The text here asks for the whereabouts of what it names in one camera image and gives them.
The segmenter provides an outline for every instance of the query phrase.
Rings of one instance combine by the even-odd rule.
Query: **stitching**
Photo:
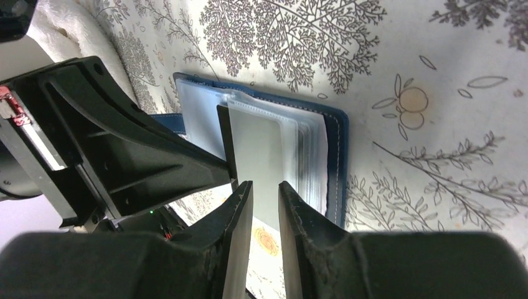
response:
[[[273,117],[273,118],[279,118],[279,119],[281,119],[281,120],[283,120],[283,121],[287,121],[287,122],[290,122],[290,123],[295,123],[294,120],[290,120],[290,119],[288,119],[288,118],[286,118],[286,117],[283,117],[283,116],[277,115],[277,114],[275,114],[275,113],[273,113],[273,112],[266,111],[266,110],[264,110],[264,109],[262,109],[262,108],[253,107],[253,106],[251,106],[251,105],[248,105],[248,104],[246,104],[246,103],[241,103],[241,102],[235,102],[235,101],[233,101],[232,103],[233,103],[234,105],[238,105],[238,106],[241,106],[241,107],[245,107],[246,109],[253,110],[253,111],[255,111],[255,112],[262,113],[262,114],[264,114],[264,115],[268,115],[268,116]]]
[[[203,86],[208,86],[206,85],[205,83],[202,83],[202,82],[196,82],[196,81],[193,81],[192,79],[188,79],[186,78],[185,80],[188,80],[194,84],[199,84],[199,85],[203,85]],[[229,88],[222,88],[222,89],[233,89],[233,90],[238,90],[239,92],[243,92],[243,93],[246,93],[244,92],[243,90],[239,89],[239,88],[232,88],[232,87],[229,87]],[[315,113],[318,113],[318,114],[323,114],[323,115],[326,115],[330,118],[332,118],[333,120],[336,121],[336,125],[337,125],[337,166],[336,166],[336,204],[339,203],[339,196],[338,196],[338,190],[339,190],[339,152],[340,152],[340,139],[341,139],[341,134],[340,134],[340,126],[339,126],[339,121],[337,120],[337,118],[333,115],[330,115],[330,114],[327,114],[325,112],[322,112],[322,111],[318,111],[318,110],[315,110],[315,109],[310,109],[310,108],[305,108],[305,107],[299,107],[299,106],[296,106],[296,105],[290,105],[290,104],[285,104],[285,103],[279,103],[279,102],[276,102],[276,101],[273,101],[273,100],[267,100],[265,98],[261,98],[261,97],[256,97],[254,95],[252,95],[252,97],[254,98],[258,98],[260,100],[263,100],[263,101],[266,101],[266,102],[271,102],[271,103],[275,103],[277,105],[283,105],[283,106],[288,106],[288,107],[291,107],[291,108],[297,108],[297,109],[302,109],[302,110],[305,110],[305,111],[309,111],[309,112],[315,112]],[[334,219],[335,221],[337,222],[337,205],[336,205],[336,213],[334,215]]]
[[[181,113],[155,114],[155,115],[151,115],[151,116],[153,116],[154,118],[156,118],[156,117],[179,117],[179,118],[183,118]]]

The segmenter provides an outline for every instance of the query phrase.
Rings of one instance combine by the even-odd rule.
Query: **leaf print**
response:
[[[386,99],[383,99],[383,100],[377,102],[376,104],[374,104],[372,106],[372,109],[385,108],[385,107],[391,106],[396,101],[397,101],[396,98],[386,98]]]
[[[411,83],[414,81],[414,78],[411,78],[407,81],[405,81],[405,84],[403,85],[404,88],[407,88],[409,85],[411,85]]]
[[[440,191],[435,192],[433,200],[435,202],[435,206],[439,205],[442,202],[442,194],[440,193]]]
[[[436,219],[436,217],[438,217],[438,213],[437,213],[437,212],[434,212],[434,213],[431,213],[431,214],[425,216],[424,219],[427,221],[427,220],[433,220],[433,219]]]
[[[164,88],[163,91],[165,92],[165,99],[169,103],[169,106],[171,107],[171,111],[169,111],[167,108],[165,109],[167,113],[180,113],[181,109],[180,109],[178,99],[175,98],[174,96],[171,96],[169,92],[167,91],[167,89]]]
[[[152,24],[157,30],[162,30],[164,26],[166,27],[167,40],[170,44],[175,39],[183,40],[191,44],[191,47],[183,55],[183,61],[185,63],[198,62],[201,67],[210,68],[218,80],[218,75],[200,49],[200,37],[198,36],[197,30],[193,30],[192,28],[193,21],[189,13],[180,9],[179,19],[177,19],[172,15],[172,4],[170,0],[163,0],[162,5],[163,7],[158,9],[153,0],[134,0],[134,6],[140,17],[151,16],[153,18]]]
[[[480,159],[484,161],[486,164],[493,165],[493,161],[491,161],[491,159],[485,154],[480,154]]]
[[[163,113],[173,113],[172,111],[169,111],[169,108],[165,104],[165,101],[166,100],[162,97],[161,98],[161,104],[163,105]]]
[[[394,113],[385,113],[382,115],[384,118],[397,118],[398,116]]]
[[[469,91],[465,89],[459,88],[457,91],[458,91],[458,94],[460,94],[462,97],[473,98],[473,96],[469,93]]]
[[[405,141],[408,141],[407,132],[405,132],[405,128],[402,126],[401,123],[398,124],[398,130],[400,130],[400,135],[405,139]]]
[[[528,44],[528,1],[510,0],[509,3],[510,15],[504,23],[504,26],[510,27],[508,45],[519,51],[526,51]]]
[[[420,200],[418,200],[418,202],[416,203],[416,206],[414,208],[418,209],[418,207],[420,207],[421,204],[423,204],[423,196],[420,197]]]
[[[468,82],[471,88],[491,88],[506,82],[508,78],[502,76],[482,76]]]
[[[152,65],[145,52],[143,43],[132,32],[123,31],[112,36],[117,53],[123,61],[126,73],[138,99],[139,107],[147,114],[158,112],[148,86],[155,86],[156,80],[152,73]]]
[[[525,180],[522,180],[521,182],[519,182],[518,188],[519,188],[519,191],[522,194],[528,195],[528,187],[526,187],[526,181]]]
[[[394,94],[397,98],[402,94],[402,78],[400,74],[396,74],[396,80],[394,80]]]
[[[404,151],[400,155],[396,155],[383,146],[374,142],[376,146],[384,150],[391,156],[398,158],[409,166],[413,166],[426,174],[432,182],[424,188],[425,194],[434,193],[435,205],[441,202],[441,194],[450,197],[455,206],[450,208],[449,215],[451,219],[460,218],[463,224],[472,224],[480,227],[482,230],[495,230],[504,227],[503,219],[515,217],[518,214],[525,213],[528,209],[528,194],[520,192],[520,189],[525,190],[524,180],[519,183],[515,181],[500,182],[496,176],[492,177],[488,183],[482,179],[463,179],[460,182],[453,180],[451,176],[445,176],[440,173],[433,173],[422,166],[422,162],[449,163],[457,168],[466,167],[469,165],[470,157],[478,157],[481,152],[486,151],[488,147],[497,147],[498,141],[504,140],[503,137],[495,136],[491,131],[484,136],[486,144],[484,146],[475,146],[469,140],[463,144],[459,143],[458,151],[452,153],[444,153],[438,151],[436,155],[427,154],[427,150],[422,148],[420,152],[416,148],[411,148],[411,151]],[[494,206],[485,206],[486,201],[477,200],[474,195],[486,196],[488,199],[501,202],[508,209],[496,208]],[[418,212],[425,208],[416,207]],[[425,216],[424,219],[433,218],[437,215],[432,214]]]
[[[253,0],[257,55],[265,69],[272,64],[278,82],[292,92],[313,86],[313,66],[327,75],[338,94],[345,93],[354,74],[370,75],[379,43],[367,24],[386,15],[378,1]],[[355,52],[350,48],[357,47]]]
[[[435,11],[430,22],[449,23],[463,27],[472,19],[477,29],[493,26],[493,20],[507,14],[504,27],[509,27],[509,47],[526,51],[528,44],[527,0],[446,0],[446,12]]]
[[[440,14],[435,11],[429,22],[440,20],[440,23],[450,22],[455,27],[464,26],[473,19],[477,29],[484,29],[493,25],[492,19],[498,19],[499,12],[506,12],[507,2],[505,0],[465,0],[460,5],[458,0],[446,0],[446,13]]]
[[[208,0],[200,24],[205,26],[207,50],[226,64],[229,75],[236,77],[242,67],[249,68],[248,58],[255,48],[249,0]]]
[[[119,25],[123,24],[123,20],[126,20],[130,17],[128,12],[128,6],[126,6],[122,0],[115,0],[114,4],[111,5],[109,0],[96,0],[95,10],[97,15],[94,16],[95,19],[104,19],[107,25],[107,28],[104,28],[108,31],[108,27],[113,27],[114,22]]]
[[[435,65],[427,57],[420,55],[419,58],[423,62],[423,64],[425,64],[425,66],[427,66],[429,69],[436,70]]]

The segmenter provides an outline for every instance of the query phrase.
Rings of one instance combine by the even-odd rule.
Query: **black plastic bracket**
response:
[[[98,57],[0,83],[0,140],[63,217],[84,225],[231,183],[227,162],[160,125]]]
[[[170,239],[26,234],[0,255],[2,298],[243,298],[253,184]]]
[[[279,186],[287,298],[528,298],[517,253],[485,232],[348,233]]]

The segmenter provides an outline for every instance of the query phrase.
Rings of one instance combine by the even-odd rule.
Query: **blue card holder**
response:
[[[342,110],[318,103],[258,92],[236,83],[218,82],[183,73],[175,73],[174,79],[184,79],[189,82],[215,88],[240,90],[254,98],[259,98],[260,100],[303,109],[322,115],[324,117],[328,139],[328,193],[326,201],[326,217],[333,223],[344,227],[349,148],[349,120],[346,113]],[[152,117],[177,134],[184,134],[185,132],[185,126],[181,114],[171,113],[152,115]]]

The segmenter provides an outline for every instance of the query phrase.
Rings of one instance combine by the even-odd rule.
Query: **patterned fabric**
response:
[[[346,229],[490,230],[528,255],[528,0],[83,1],[148,113],[179,110],[177,71],[347,112]],[[256,235],[248,287],[283,298],[280,238]]]

